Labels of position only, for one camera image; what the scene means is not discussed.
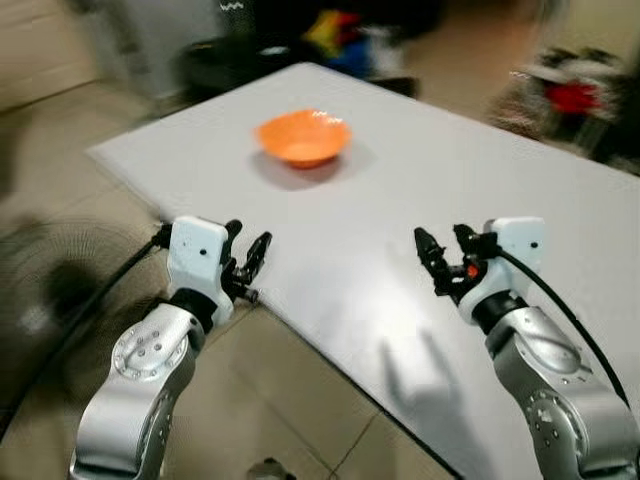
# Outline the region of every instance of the orange bowl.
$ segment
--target orange bowl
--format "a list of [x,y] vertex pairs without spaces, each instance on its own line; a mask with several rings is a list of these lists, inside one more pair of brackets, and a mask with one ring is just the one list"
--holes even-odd
[[257,135],[267,153],[295,168],[314,168],[333,160],[351,139],[342,119],[320,110],[276,117],[258,127]]

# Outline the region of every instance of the floor tile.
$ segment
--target floor tile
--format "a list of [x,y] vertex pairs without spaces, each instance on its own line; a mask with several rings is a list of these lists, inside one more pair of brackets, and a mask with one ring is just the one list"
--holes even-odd
[[113,224],[130,231],[141,241],[149,240],[162,223],[153,207],[125,186],[86,198],[52,218],[53,221],[70,219]]
[[98,84],[82,86],[2,115],[0,126],[24,159],[80,152],[133,128],[141,116],[118,109],[114,98],[100,101],[104,95]]
[[453,478],[384,414],[378,414],[337,469],[344,480]]
[[256,308],[257,307],[255,305],[252,305],[249,302],[236,299],[233,304],[233,314],[231,315],[229,322],[226,325],[216,327],[209,332],[209,335],[207,335],[207,339],[205,340],[203,351],[207,351],[210,348],[217,348],[219,340],[223,336],[227,335],[232,329],[236,328],[240,322]]
[[366,398],[263,307],[212,350],[331,468],[375,414]]
[[534,54],[539,27],[497,2],[473,3],[451,2],[440,28],[408,45],[406,69],[421,101],[482,121],[509,72]]
[[52,158],[56,168],[42,167],[15,178],[0,200],[0,220],[23,216],[48,219],[77,202],[115,188],[89,160],[79,154]]
[[269,457],[301,480],[330,474],[215,349],[204,352],[174,412],[164,478],[240,480]]
[[0,478],[66,479],[79,419],[51,392],[30,395],[2,440]]
[[74,102],[87,105],[100,115],[126,128],[136,128],[147,120],[151,113],[150,101],[127,91],[119,85],[108,82],[94,82],[78,88],[69,94],[75,95]]

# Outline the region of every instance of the robotic arm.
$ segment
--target robotic arm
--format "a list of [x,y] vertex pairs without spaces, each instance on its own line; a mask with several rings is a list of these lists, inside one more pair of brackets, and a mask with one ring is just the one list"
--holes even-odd
[[242,224],[195,217],[172,226],[170,300],[160,303],[116,342],[111,369],[80,422],[71,459],[72,480],[156,479],[178,396],[191,381],[205,336],[224,325],[233,301],[257,300],[247,286],[264,263],[264,233],[240,268],[231,245]]
[[530,280],[507,261],[539,268],[542,220],[499,219],[483,234],[466,225],[454,232],[462,265],[449,266],[444,248],[421,228],[414,232],[418,256],[436,294],[449,296],[462,318],[487,336],[498,379],[529,426],[543,477],[637,479],[640,431],[626,398],[594,376],[581,349],[551,318],[527,305],[522,297]]

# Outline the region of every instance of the white table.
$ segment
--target white table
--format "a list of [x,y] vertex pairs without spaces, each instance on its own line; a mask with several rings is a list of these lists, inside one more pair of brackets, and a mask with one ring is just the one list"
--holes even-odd
[[[253,129],[305,107],[352,126],[340,162],[293,171],[261,153]],[[91,153],[170,217],[241,219],[241,248],[270,230],[258,277],[263,301],[468,478],[540,475],[482,333],[433,294],[415,253],[418,225],[453,246],[456,222],[481,228],[499,216],[544,217],[543,275],[638,405],[640,185],[633,177],[313,65]],[[449,253],[459,259],[457,248]]]

